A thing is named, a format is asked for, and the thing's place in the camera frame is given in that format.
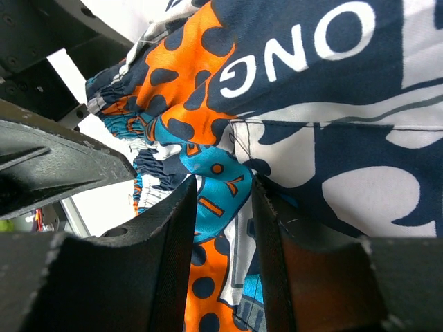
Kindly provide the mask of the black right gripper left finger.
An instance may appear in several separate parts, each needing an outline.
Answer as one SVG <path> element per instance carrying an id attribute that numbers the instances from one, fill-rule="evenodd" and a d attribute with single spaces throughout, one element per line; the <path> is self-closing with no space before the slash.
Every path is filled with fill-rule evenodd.
<path id="1" fill-rule="evenodd" d="M 180 331 L 197 212 L 189 176 L 102 237 L 1 235 L 2 331 Z"/>

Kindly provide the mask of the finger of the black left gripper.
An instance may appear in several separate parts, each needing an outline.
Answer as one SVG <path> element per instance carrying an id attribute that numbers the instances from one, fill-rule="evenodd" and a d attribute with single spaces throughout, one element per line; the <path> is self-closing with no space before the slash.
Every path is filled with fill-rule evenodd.
<path id="1" fill-rule="evenodd" d="M 1 218 L 135 176 L 120 152 L 1 101 Z"/>

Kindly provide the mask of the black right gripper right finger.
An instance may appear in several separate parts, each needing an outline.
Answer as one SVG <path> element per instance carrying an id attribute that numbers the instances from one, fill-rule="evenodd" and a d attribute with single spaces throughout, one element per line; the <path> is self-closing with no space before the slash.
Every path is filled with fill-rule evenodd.
<path id="1" fill-rule="evenodd" d="M 442 330 L 441 239 L 348 237 L 261 177 L 251 195 L 269 331 Z"/>

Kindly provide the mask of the colourful patterned shorts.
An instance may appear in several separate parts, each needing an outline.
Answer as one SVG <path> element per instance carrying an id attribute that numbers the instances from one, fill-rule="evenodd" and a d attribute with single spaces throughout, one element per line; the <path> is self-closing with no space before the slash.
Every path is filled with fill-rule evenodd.
<path id="1" fill-rule="evenodd" d="M 351 237 L 442 236 L 441 1 L 171 1 L 86 95 L 137 213 L 197 178 L 184 331 L 266 330 L 256 175 Z"/>

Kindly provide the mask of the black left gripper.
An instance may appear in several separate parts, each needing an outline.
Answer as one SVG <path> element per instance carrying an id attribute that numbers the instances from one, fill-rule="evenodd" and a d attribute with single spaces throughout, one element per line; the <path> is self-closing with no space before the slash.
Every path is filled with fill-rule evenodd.
<path id="1" fill-rule="evenodd" d="M 81 1 L 1 2 L 1 99 L 54 121 L 81 121 L 85 103 L 49 62 L 66 51 L 85 78 L 119 62 L 132 43 Z"/>

